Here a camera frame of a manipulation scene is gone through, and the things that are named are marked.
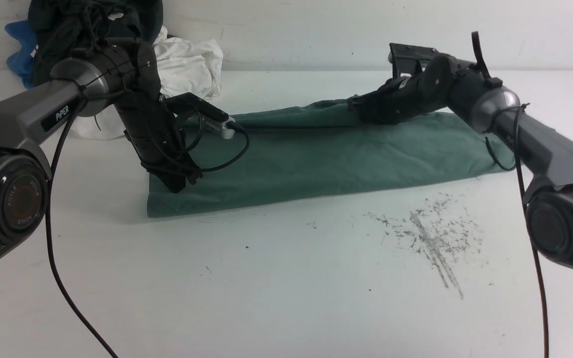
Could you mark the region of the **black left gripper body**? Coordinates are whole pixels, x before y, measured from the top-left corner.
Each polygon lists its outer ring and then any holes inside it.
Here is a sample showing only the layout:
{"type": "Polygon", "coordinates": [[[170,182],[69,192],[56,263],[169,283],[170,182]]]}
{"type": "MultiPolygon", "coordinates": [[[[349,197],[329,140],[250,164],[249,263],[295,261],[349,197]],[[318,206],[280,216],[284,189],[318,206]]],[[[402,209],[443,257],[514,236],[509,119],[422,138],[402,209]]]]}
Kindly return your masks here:
{"type": "Polygon", "coordinates": [[[143,91],[126,90],[114,107],[141,166],[169,191],[178,193],[202,179],[204,174],[191,158],[185,135],[164,100],[149,98],[143,91]]]}

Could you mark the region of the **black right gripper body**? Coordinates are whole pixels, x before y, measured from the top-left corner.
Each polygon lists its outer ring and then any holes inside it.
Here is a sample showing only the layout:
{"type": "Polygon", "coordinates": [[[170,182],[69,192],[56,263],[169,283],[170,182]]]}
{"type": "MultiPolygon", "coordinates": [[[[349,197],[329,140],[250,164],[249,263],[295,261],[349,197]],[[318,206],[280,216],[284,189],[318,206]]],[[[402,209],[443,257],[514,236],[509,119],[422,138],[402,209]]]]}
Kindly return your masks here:
{"type": "Polygon", "coordinates": [[[459,63],[448,55],[430,60],[389,55],[392,77],[380,88],[348,99],[366,124],[397,125],[446,108],[459,63]]]}

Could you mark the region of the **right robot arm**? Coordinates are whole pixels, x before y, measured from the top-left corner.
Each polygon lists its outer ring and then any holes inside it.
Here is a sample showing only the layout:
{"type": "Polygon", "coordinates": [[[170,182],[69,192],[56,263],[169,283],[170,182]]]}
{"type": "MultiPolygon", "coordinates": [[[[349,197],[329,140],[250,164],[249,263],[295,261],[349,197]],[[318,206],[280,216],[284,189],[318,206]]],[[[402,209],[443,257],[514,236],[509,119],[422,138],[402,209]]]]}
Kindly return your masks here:
{"type": "Polygon", "coordinates": [[[396,125],[448,108],[475,132],[502,141],[533,175],[522,194],[533,247],[573,269],[573,141],[527,114],[527,105],[484,63],[450,55],[402,59],[409,76],[395,70],[376,91],[349,100],[370,124],[396,125]]]}

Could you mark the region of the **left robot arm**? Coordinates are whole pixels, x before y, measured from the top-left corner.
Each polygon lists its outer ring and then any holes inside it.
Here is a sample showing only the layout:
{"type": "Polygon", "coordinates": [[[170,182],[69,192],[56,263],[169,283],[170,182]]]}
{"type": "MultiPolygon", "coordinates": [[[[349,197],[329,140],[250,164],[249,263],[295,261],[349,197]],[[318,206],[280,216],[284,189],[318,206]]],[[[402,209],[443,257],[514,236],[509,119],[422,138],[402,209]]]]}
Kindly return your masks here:
{"type": "Polygon", "coordinates": [[[200,179],[163,101],[152,45],[113,38],[78,48],[48,82],[0,101],[0,258],[32,235],[49,206],[54,170],[41,143],[75,117],[109,106],[141,165],[170,191],[200,179]]]}

